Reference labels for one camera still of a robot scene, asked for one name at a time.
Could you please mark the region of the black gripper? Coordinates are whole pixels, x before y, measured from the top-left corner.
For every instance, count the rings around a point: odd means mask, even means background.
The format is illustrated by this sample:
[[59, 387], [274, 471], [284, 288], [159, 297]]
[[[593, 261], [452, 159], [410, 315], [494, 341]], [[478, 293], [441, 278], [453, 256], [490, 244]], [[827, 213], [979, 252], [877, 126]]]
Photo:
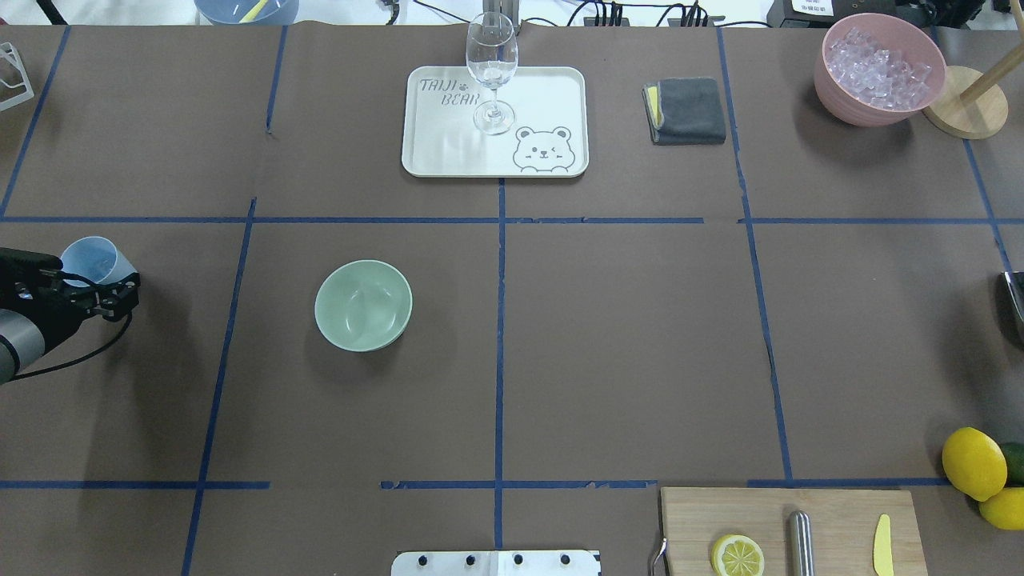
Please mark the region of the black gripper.
[[121, 321], [139, 305], [141, 274], [94, 284], [65, 275], [58, 256], [1, 248], [2, 346], [49, 353], [77, 333], [85, 318]]

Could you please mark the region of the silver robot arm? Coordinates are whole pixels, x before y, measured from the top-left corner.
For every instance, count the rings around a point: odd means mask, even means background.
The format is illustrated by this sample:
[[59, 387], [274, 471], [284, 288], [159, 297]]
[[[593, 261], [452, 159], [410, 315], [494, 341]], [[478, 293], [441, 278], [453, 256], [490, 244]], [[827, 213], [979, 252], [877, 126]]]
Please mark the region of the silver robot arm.
[[[65, 270], [58, 256], [2, 248], [2, 382], [61, 370], [109, 349], [130, 326], [141, 285], [142, 276], [133, 269], [116, 281], [95, 283]], [[81, 324], [92, 317], [121, 323], [122, 327], [98, 349], [49, 368], [28, 370], [77, 334]]]

